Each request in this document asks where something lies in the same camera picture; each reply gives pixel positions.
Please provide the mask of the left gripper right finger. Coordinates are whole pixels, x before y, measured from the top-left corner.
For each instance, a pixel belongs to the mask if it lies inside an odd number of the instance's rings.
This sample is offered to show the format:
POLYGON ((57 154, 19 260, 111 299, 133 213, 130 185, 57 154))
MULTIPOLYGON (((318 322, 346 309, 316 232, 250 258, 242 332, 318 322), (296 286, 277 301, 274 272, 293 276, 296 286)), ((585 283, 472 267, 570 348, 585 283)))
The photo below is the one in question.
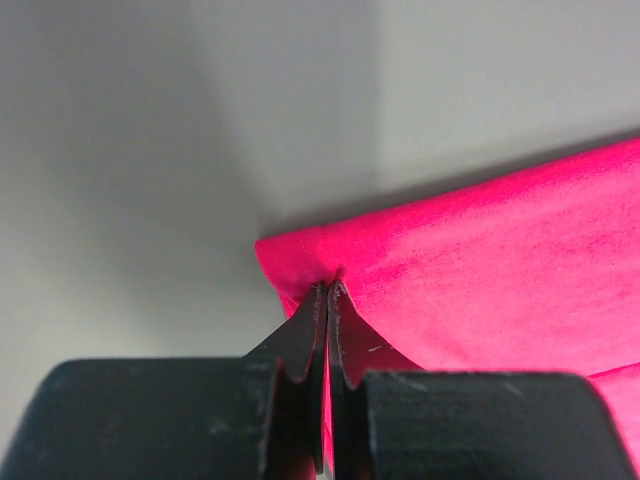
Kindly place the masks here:
POLYGON ((559 372, 432 372, 327 300, 338 479, 634 479, 602 396, 559 372))

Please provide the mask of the red t shirt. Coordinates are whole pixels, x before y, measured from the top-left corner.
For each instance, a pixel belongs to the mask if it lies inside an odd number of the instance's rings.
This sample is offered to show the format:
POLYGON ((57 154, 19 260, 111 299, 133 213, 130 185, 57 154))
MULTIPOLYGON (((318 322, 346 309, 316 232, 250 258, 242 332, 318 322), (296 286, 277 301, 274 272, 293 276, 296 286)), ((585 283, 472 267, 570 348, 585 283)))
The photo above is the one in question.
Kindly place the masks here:
POLYGON ((255 252, 287 315, 311 285, 339 280, 423 368, 589 378, 638 456, 637 139, 265 238, 255 252))

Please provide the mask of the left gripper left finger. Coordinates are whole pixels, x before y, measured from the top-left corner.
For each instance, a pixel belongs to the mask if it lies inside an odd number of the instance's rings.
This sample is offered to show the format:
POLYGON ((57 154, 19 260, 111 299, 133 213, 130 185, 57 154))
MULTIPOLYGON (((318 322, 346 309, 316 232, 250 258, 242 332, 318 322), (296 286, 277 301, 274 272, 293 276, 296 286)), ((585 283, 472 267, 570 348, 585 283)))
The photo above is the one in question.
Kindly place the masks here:
POLYGON ((313 479, 328 289, 241 357, 82 359, 37 388, 5 479, 313 479))

